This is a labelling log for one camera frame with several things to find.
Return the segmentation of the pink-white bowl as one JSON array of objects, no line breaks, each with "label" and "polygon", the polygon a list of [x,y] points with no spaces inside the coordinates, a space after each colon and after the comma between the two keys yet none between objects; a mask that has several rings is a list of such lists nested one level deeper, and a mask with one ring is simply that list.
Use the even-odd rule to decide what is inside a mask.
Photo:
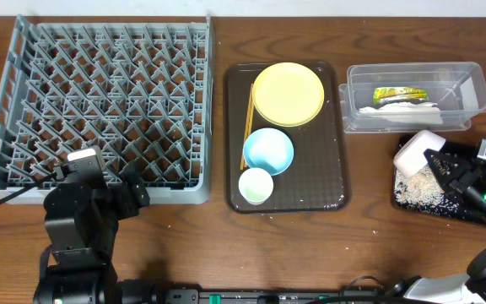
[{"label": "pink-white bowl", "polygon": [[412,136],[396,153],[393,163],[405,178],[410,178],[421,171],[427,160],[424,151],[440,151],[446,139],[428,130],[422,130]]}]

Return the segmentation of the green yellow snack wrapper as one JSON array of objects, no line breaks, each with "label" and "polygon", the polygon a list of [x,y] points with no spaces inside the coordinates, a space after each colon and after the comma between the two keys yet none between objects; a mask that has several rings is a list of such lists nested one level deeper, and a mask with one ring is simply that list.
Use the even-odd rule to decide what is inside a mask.
[{"label": "green yellow snack wrapper", "polygon": [[427,100],[428,94],[423,89],[412,87],[380,87],[375,88],[373,102],[375,105],[403,100]]}]

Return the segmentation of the small white cup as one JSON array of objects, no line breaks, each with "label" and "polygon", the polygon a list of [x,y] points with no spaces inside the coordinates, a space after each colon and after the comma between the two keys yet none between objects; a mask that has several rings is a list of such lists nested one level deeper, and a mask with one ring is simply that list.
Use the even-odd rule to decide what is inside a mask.
[{"label": "small white cup", "polygon": [[252,205],[263,204],[273,193],[273,178],[261,168],[245,170],[238,181],[244,200]]}]

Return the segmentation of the light blue bowl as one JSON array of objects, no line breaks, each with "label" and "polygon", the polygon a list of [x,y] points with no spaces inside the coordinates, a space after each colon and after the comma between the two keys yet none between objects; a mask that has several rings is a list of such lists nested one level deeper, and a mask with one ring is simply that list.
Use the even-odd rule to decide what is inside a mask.
[{"label": "light blue bowl", "polygon": [[294,145],[286,133],[276,128],[261,128],[246,139],[243,157],[249,168],[260,168],[276,176],[291,166]]}]

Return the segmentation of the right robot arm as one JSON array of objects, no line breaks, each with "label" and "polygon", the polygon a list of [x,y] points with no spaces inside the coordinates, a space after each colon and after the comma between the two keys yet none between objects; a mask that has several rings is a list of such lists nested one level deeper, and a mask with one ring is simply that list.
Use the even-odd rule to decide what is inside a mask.
[{"label": "right robot arm", "polygon": [[[417,150],[415,155],[424,159],[444,198],[456,200],[486,219],[486,144],[478,146],[471,160],[431,148]],[[403,296],[434,303],[486,303],[486,249],[465,274],[440,280],[419,278]]]}]

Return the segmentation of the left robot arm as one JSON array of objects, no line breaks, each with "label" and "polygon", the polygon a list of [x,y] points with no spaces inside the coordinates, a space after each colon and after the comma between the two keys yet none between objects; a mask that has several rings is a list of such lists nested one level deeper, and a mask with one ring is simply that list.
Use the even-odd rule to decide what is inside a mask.
[{"label": "left robot arm", "polygon": [[107,184],[92,160],[57,166],[60,184],[45,197],[45,228],[51,240],[40,257],[35,303],[160,303],[162,292],[146,280],[117,277],[112,263],[121,220],[149,206],[138,169]]}]

